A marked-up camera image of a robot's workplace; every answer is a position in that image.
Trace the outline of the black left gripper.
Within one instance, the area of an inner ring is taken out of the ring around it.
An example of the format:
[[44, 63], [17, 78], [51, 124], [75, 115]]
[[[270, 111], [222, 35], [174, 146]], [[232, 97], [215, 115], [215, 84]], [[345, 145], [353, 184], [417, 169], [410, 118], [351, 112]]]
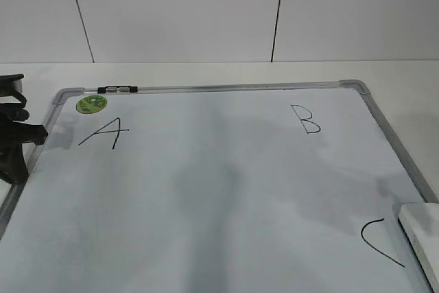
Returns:
[[23, 78], [23, 74], [1, 76], [1, 98], [16, 100], [1, 101], [1, 179], [7, 183], [25, 183], [29, 176], [22, 144], [44, 144], [47, 138], [43, 125], [21, 123], [29, 118], [21, 88]]

